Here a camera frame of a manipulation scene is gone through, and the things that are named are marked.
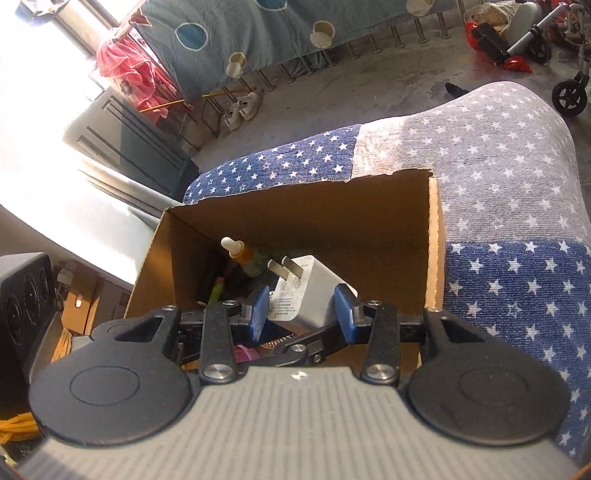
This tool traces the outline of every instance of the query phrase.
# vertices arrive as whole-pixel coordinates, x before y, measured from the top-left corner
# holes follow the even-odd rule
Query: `blue bedsheet with circles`
[[[132,21],[185,98],[455,0],[147,0]]]

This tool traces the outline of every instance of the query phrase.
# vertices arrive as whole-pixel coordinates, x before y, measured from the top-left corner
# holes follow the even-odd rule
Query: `concrete floor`
[[[508,72],[495,67],[483,53],[472,50],[463,28],[450,28],[449,33],[451,39],[444,40],[434,28],[426,28],[429,43],[420,45],[416,32],[407,28],[402,35],[406,47],[397,49],[389,31],[382,31],[376,35],[382,53],[372,54],[367,40],[358,39],[354,42],[355,50],[362,54],[358,60],[350,61],[344,48],[339,49],[338,65],[299,77],[289,85],[276,67],[266,69],[277,88],[264,93],[256,117],[243,122],[234,132],[222,123],[215,140],[205,135],[209,141],[193,157],[194,161],[201,171],[208,171],[226,160],[319,132],[425,111],[452,99],[445,91],[446,82],[472,90],[497,80],[511,80],[551,104],[556,82],[577,73],[576,55],[557,48],[553,48],[549,65],[529,62],[534,74]],[[247,76],[247,81],[260,85],[253,74]],[[587,211],[591,212],[591,108],[566,122],[576,147]],[[203,142],[204,133],[199,136]]]

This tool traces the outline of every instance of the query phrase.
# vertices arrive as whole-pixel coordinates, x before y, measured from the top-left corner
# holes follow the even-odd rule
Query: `metal screw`
[[[365,369],[365,374],[374,380],[387,380],[392,378],[396,370],[393,367],[385,364],[375,364]]]
[[[226,364],[211,364],[205,367],[203,375],[214,380],[224,380],[232,375],[232,367]]]

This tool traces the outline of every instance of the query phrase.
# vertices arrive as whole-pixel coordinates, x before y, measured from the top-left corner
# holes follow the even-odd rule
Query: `pink clothing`
[[[170,78],[128,37],[119,41],[112,38],[105,40],[96,52],[96,63],[101,76],[113,78],[121,92],[138,110],[170,101],[158,94],[157,86],[160,91],[164,90],[178,98],[177,89]],[[160,108],[145,115],[156,123],[160,116],[168,115],[168,109]]]

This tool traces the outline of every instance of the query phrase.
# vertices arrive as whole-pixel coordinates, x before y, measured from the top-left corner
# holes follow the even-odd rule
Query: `bed leg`
[[[320,50],[324,58],[326,58],[327,63],[329,64],[329,68],[334,67],[336,65],[335,61],[332,59],[330,53],[326,50]]]
[[[425,33],[423,32],[423,26],[421,25],[421,21],[418,18],[414,19],[414,26],[417,27],[418,42],[419,43],[427,43],[428,39],[425,38]]]
[[[466,23],[466,5],[464,4],[464,0],[457,0],[457,7],[460,10],[460,15],[462,16],[462,21],[464,24]]]
[[[279,67],[279,69],[281,70],[281,73],[283,74],[283,76],[285,77],[285,79],[287,80],[287,83],[292,83],[295,82],[295,78],[293,78],[290,73],[287,71],[287,69],[283,66],[282,63],[280,63],[279,65],[277,65]]]
[[[306,57],[298,57],[298,58],[304,64],[304,68],[306,69],[307,75],[312,75],[314,73],[314,70],[310,66],[310,62],[308,61],[308,59]]]
[[[382,49],[378,47],[378,43],[375,41],[375,38],[371,33],[368,35],[368,40],[374,53],[380,53],[382,51]]]
[[[276,85],[273,85],[271,82],[269,82],[269,79],[262,72],[262,70],[257,70],[256,71],[256,74],[259,76],[259,78],[261,79],[261,81],[265,84],[265,87],[267,88],[267,92],[272,92],[273,90],[275,90],[277,88]]]
[[[394,45],[396,48],[404,48],[404,43],[402,43],[398,29],[395,26],[392,26],[390,27],[390,30],[392,30],[392,35],[394,35]]]
[[[441,12],[437,14],[437,19],[439,20],[439,26],[441,27],[441,37],[445,40],[451,38],[449,33],[447,33],[447,27],[445,26],[445,20],[443,19],[443,14]]]
[[[225,85],[222,85],[222,91],[228,96],[232,103],[236,103],[238,101],[236,96],[230,90],[228,90],[228,87]]]
[[[351,60],[357,60],[359,58],[359,55],[357,55],[355,50],[353,50],[353,45],[351,45],[351,42],[346,41],[345,48],[347,49],[347,53],[349,54],[349,58]]]

